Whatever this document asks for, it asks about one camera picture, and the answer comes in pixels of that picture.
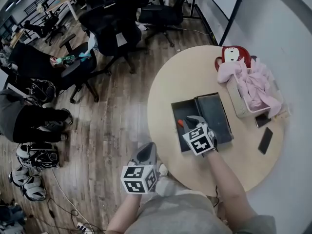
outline chair armrest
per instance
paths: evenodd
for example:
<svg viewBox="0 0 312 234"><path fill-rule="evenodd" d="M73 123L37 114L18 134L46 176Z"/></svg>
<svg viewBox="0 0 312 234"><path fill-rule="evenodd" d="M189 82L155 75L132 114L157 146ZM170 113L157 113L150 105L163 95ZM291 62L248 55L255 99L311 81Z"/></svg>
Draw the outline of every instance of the chair armrest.
<svg viewBox="0 0 312 234"><path fill-rule="evenodd" d="M60 43L59 48L65 45L65 47L67 48L67 51L70 53L72 51L72 47L70 46L69 41L73 39L75 36L76 36L75 34L71 34L68 38L66 38L64 41Z"/></svg>
<svg viewBox="0 0 312 234"><path fill-rule="evenodd" d="M144 8L141 8L141 11L160 11L162 8L159 5L149 5Z"/></svg>
<svg viewBox="0 0 312 234"><path fill-rule="evenodd" d="M62 78L69 75L71 72L73 72L75 69L77 69L81 64L80 60L75 61L72 65L67 67L60 75Z"/></svg>

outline pink towel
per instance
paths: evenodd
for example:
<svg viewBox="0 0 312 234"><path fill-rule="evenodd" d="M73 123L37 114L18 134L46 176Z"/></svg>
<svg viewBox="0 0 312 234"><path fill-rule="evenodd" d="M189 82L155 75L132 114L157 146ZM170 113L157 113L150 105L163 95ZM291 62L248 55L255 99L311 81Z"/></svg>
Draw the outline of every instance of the pink towel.
<svg viewBox="0 0 312 234"><path fill-rule="evenodd" d="M270 106L268 117L278 114L282 104L269 95L270 71L266 65L261 63L259 58L252 59L251 69L247 71L244 58L240 61L224 62L218 71L218 82L227 82L232 75L235 75L241 87L241 92L251 110L255 111L263 107L263 104Z"/></svg>

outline smartphone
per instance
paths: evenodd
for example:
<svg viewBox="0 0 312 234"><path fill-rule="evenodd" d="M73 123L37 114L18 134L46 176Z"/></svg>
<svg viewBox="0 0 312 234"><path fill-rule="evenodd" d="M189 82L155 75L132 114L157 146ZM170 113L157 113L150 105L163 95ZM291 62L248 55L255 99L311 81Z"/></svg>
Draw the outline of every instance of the smartphone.
<svg viewBox="0 0 312 234"><path fill-rule="evenodd" d="M257 125L257 128L260 128L271 121L271 119L268 118L268 114L269 112L266 112L261 115L258 115L255 118L255 123Z"/></svg>
<svg viewBox="0 0 312 234"><path fill-rule="evenodd" d="M264 131L263 137L258 147L258 150L261 153L265 154L267 152L272 136L273 136L273 132L267 127Z"/></svg>

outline desk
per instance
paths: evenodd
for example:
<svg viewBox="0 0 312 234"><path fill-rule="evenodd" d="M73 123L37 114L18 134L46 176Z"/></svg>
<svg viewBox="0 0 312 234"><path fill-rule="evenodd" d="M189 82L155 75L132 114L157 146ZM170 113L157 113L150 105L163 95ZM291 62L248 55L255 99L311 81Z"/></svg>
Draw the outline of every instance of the desk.
<svg viewBox="0 0 312 234"><path fill-rule="evenodd" d="M225 84L217 83L214 62L221 50L217 46L198 46L172 57L158 72L147 105L148 126L161 161L182 184L210 196L215 196L215 183L208 162L191 151L181 153L172 102L219 92L234 139L218 149L246 191L269 174L279 157L284 136L282 125L271 121L266 125L273 132L267 153L258 151L266 126L258 129L254 117L236 116Z"/></svg>
<svg viewBox="0 0 312 234"><path fill-rule="evenodd" d="M55 8L58 8L60 7L62 4L64 3L67 3L67 6L69 7L70 11L72 12L73 14L73 17L75 18L75 20L77 21L78 20L78 17L72 7L72 5L70 4L70 0L56 0L54 3L52 3L50 5L50 7L46 10L46 12L49 12L49 11L52 11L53 9Z"/></svg>
<svg viewBox="0 0 312 234"><path fill-rule="evenodd" d="M21 38L21 36L23 35L23 33L25 32L25 29L20 29L20 31L18 31L12 38L12 40L10 41L10 47L13 49L15 47L15 45L17 44L17 42L19 41L19 39Z"/></svg>

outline shoe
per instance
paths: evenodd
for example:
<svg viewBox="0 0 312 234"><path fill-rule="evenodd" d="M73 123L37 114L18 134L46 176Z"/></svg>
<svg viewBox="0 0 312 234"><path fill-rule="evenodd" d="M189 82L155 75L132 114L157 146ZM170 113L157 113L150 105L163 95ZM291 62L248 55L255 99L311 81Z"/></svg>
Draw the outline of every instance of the shoe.
<svg viewBox="0 0 312 234"><path fill-rule="evenodd" d="M68 134L67 133L61 133L60 134L60 140L61 141L68 140Z"/></svg>
<svg viewBox="0 0 312 234"><path fill-rule="evenodd" d="M67 125L73 124L74 119L73 119L72 114L71 114L66 108L62 108L62 110L68 112L68 118L65 120L65 123L66 123Z"/></svg>
<svg viewBox="0 0 312 234"><path fill-rule="evenodd" d="M160 173L161 177L168 175L168 169L167 169L167 167L164 164L161 164L159 166L158 172Z"/></svg>

